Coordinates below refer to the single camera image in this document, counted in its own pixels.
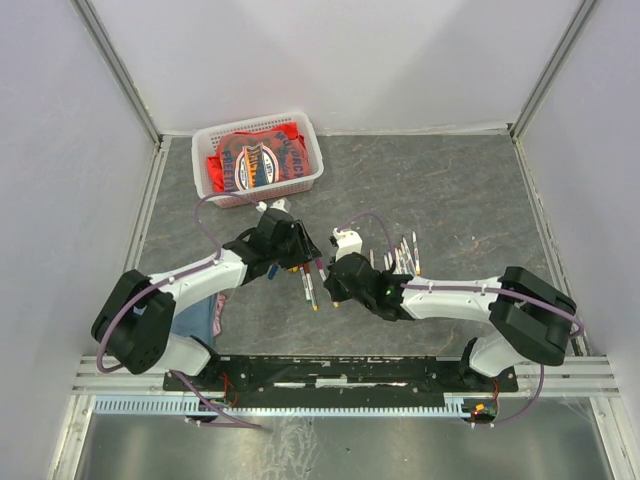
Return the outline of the red cap marker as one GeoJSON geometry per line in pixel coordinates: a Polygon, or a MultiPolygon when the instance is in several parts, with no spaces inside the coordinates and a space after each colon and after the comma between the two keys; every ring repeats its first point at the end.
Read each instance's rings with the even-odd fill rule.
{"type": "Polygon", "coordinates": [[[416,274],[415,266],[414,266],[411,252],[405,237],[402,237],[401,248],[402,248],[403,258],[404,258],[404,262],[405,262],[408,273],[411,275],[415,275],[416,274]]]}

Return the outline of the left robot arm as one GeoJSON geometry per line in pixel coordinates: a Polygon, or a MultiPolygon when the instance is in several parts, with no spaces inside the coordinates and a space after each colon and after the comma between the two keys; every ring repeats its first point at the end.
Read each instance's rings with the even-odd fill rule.
{"type": "Polygon", "coordinates": [[[91,328],[102,373],[121,368],[138,375],[153,367],[185,374],[199,390],[215,387],[221,368],[213,349],[194,336],[171,331],[176,315],[224,290],[321,257],[304,224],[270,207],[258,224],[224,243],[215,254],[164,274],[133,269],[117,281],[91,328]]]}

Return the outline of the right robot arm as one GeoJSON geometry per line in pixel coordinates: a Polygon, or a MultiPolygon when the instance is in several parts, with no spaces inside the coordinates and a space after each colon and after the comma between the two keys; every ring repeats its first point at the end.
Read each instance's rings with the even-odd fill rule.
{"type": "Polygon", "coordinates": [[[468,343],[457,367],[459,382],[472,391],[525,361],[562,365],[570,340],[582,332],[576,303],[522,267],[481,280],[428,280],[376,270],[350,253],[330,264],[324,287],[332,300],[354,300],[390,322],[446,318],[492,326],[468,343]]]}

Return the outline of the orange printed shirt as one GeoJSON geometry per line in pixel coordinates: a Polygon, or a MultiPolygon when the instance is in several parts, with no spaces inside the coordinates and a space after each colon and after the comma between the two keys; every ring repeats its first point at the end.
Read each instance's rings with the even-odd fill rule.
{"type": "Polygon", "coordinates": [[[305,137],[295,122],[236,131],[221,138],[206,169],[217,193],[270,186],[312,174],[305,137]]]}

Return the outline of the blue and pink cloth pile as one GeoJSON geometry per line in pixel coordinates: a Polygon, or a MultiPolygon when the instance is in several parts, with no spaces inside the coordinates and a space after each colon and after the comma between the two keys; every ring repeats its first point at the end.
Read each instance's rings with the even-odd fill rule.
{"type": "Polygon", "coordinates": [[[223,293],[209,296],[177,314],[171,332],[183,337],[195,337],[208,347],[215,346],[221,333],[221,315],[227,302],[223,293]]]}

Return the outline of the white plastic basket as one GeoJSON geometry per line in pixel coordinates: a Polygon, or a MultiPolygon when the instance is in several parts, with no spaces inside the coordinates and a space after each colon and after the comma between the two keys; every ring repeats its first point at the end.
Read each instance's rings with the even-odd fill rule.
{"type": "Polygon", "coordinates": [[[196,191],[221,208],[308,191],[324,172],[318,140],[302,112],[268,115],[196,131],[196,191]]]}

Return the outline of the small circuit board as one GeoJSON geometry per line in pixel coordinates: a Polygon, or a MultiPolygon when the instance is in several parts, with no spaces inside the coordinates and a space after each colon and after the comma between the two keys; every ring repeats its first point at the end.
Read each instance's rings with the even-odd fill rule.
{"type": "Polygon", "coordinates": [[[498,414],[495,403],[479,403],[471,410],[471,421],[474,423],[491,423],[498,414]]]}

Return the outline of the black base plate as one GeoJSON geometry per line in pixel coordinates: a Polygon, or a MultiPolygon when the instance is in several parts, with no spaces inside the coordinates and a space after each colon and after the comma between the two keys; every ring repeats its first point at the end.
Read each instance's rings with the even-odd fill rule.
{"type": "Polygon", "coordinates": [[[200,391],[269,387],[424,387],[428,392],[505,393],[518,389],[515,370],[486,377],[457,358],[432,356],[221,356],[189,381],[200,391]]]}

